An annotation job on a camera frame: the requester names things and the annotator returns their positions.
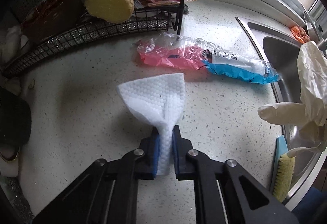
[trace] white speckled countertop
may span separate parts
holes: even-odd
[[[235,17],[283,26],[254,11],[212,0],[189,3],[182,35],[201,37],[258,57]],[[22,149],[20,184],[36,215],[98,158],[114,160],[138,147],[151,127],[137,121],[120,99],[117,84],[179,72],[137,66],[135,43],[145,34],[90,44],[30,71],[22,97],[32,111],[32,132]],[[237,160],[264,186],[270,184],[275,138],[257,108],[275,102],[270,85],[245,83],[206,71],[184,71],[186,106],[179,121],[183,137],[211,158]],[[35,79],[35,88],[27,86]],[[192,182],[169,176],[140,181],[137,223],[195,223]]]

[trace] textured white cloth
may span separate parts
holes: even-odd
[[[158,175],[169,173],[172,130],[185,103],[184,74],[167,74],[120,84],[117,90],[130,112],[159,132]]]

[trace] metal screw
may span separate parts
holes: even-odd
[[[134,154],[137,155],[137,156],[141,156],[144,154],[144,150],[140,149],[140,148],[137,148],[134,150]]]
[[[97,162],[99,163],[100,166],[103,166],[104,165],[104,162],[103,161],[98,160]]]
[[[228,160],[226,163],[229,167],[235,167],[237,165],[236,160]]]
[[[195,156],[197,156],[199,154],[199,151],[197,151],[196,149],[190,149],[188,151],[188,154],[195,157]]]

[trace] red plastic bag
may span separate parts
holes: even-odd
[[[142,62],[147,65],[178,69],[205,68],[202,61],[207,58],[203,51],[204,44],[208,42],[202,39],[164,32],[157,38],[142,39],[136,44]]]

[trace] black wire rack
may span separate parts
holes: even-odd
[[[40,1],[42,0],[12,0],[10,10],[22,22]],[[9,62],[2,68],[2,74],[7,78],[21,75],[46,58],[98,39],[168,29],[177,30],[180,34],[183,11],[184,0],[179,5],[136,9],[132,17],[121,24],[106,22],[86,13],[74,28],[53,35]]]

